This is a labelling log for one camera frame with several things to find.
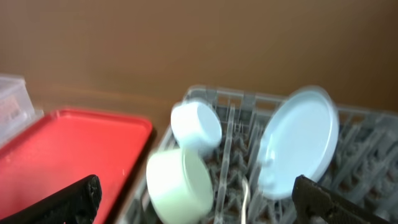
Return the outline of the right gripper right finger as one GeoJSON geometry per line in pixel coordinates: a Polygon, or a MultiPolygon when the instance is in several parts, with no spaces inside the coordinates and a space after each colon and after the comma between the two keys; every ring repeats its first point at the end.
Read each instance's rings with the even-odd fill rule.
{"type": "Polygon", "coordinates": [[[292,200],[299,224],[310,223],[313,217],[330,224],[389,224],[304,175],[295,179],[292,200]]]}

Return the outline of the light blue bowl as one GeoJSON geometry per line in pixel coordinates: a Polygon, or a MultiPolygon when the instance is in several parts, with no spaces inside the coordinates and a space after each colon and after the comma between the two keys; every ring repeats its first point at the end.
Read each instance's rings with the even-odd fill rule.
{"type": "Polygon", "coordinates": [[[180,148],[195,151],[203,157],[221,144],[221,121],[215,109],[198,98],[174,105],[170,127],[180,148]]]}

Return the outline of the white plastic spoon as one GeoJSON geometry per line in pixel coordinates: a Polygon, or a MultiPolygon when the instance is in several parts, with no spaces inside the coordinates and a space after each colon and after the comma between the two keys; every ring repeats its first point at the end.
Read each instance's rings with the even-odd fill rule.
{"type": "Polygon", "coordinates": [[[241,224],[246,224],[247,223],[247,209],[248,209],[248,204],[250,203],[251,199],[251,192],[250,192],[250,187],[249,187],[249,182],[246,177],[242,178],[242,189],[243,189],[243,202],[242,202],[242,208],[241,208],[241,224]]]}

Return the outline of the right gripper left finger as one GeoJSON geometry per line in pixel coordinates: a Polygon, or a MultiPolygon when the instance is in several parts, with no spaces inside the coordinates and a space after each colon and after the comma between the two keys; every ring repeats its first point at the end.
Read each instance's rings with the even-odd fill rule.
{"type": "Polygon", "coordinates": [[[1,220],[1,224],[92,224],[102,189],[97,175],[85,178],[1,220]]]}

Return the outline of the light blue plate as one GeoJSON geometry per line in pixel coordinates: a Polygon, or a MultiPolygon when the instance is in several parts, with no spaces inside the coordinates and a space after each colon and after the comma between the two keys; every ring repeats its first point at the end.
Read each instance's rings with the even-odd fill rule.
{"type": "Polygon", "coordinates": [[[257,185],[266,198],[292,195],[296,177],[318,181],[335,153],[340,121],[329,94],[307,86],[291,94],[269,120],[261,137],[257,185]]]}

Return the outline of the green bowl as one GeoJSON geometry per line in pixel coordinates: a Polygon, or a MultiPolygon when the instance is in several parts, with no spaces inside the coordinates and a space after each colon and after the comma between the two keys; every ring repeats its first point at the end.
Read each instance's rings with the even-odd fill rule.
{"type": "Polygon", "coordinates": [[[152,206],[163,223],[198,223],[213,206],[213,184],[203,159],[194,151],[153,153],[146,167],[152,206]]]}

